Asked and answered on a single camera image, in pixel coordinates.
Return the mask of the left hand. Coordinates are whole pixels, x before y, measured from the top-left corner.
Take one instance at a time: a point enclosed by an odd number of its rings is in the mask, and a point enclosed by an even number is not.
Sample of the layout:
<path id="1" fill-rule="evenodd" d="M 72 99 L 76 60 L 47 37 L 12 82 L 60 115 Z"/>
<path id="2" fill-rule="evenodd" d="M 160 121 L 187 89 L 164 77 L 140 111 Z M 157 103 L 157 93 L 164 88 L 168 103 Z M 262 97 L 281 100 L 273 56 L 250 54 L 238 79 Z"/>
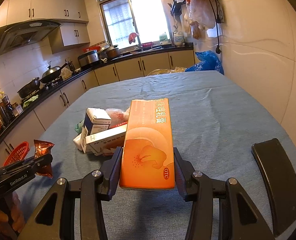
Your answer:
<path id="1" fill-rule="evenodd" d="M 13 220 L 13 231 L 20 233 L 25 226 L 25 219 L 21 210 L 21 201 L 19 200 L 19 196 L 16 191 L 12 193 L 11 218 Z M 7 239 L 10 236 L 7 226 L 9 226 L 9 217 L 2 210 L 0 210 L 0 235 L 4 239 Z"/>

